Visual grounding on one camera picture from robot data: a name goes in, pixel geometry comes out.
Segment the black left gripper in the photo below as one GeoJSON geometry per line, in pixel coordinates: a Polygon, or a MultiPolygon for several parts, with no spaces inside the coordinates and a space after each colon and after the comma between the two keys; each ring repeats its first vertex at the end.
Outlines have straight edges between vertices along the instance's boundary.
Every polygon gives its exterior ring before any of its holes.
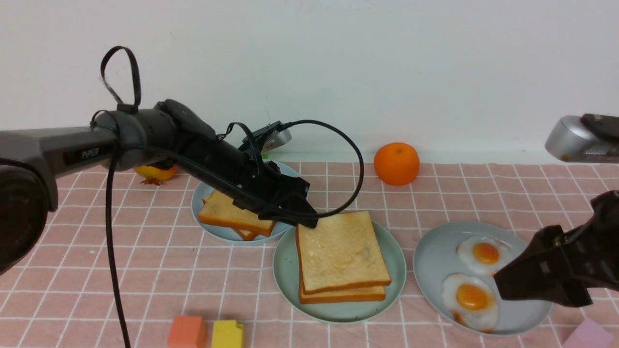
{"type": "Polygon", "coordinates": [[[299,176],[281,173],[271,161],[245,161],[236,184],[238,189],[252,194],[261,202],[248,200],[234,192],[234,205],[254,212],[260,220],[302,225],[310,229],[317,226],[318,212],[307,201],[310,184],[299,176]]]}

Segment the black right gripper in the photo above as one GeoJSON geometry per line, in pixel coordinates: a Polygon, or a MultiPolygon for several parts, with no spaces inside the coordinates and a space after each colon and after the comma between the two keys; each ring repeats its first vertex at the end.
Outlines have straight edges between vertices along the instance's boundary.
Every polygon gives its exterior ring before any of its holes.
{"type": "Polygon", "coordinates": [[[618,286],[618,192],[604,192],[590,204],[593,212],[586,222],[570,231],[544,227],[494,274],[503,300],[586,307],[593,303],[591,288],[618,286]]]}

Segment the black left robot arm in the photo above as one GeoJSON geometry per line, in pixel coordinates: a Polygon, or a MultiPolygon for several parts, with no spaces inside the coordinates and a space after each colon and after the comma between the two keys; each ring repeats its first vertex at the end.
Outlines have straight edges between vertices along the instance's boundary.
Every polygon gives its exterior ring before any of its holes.
{"type": "Polygon", "coordinates": [[[315,227],[309,183],[261,159],[263,140],[236,148],[173,100],[152,109],[120,106],[87,127],[1,132],[1,271],[37,244],[59,206],[58,178],[97,165],[126,171],[179,166],[263,220],[315,227]]]}

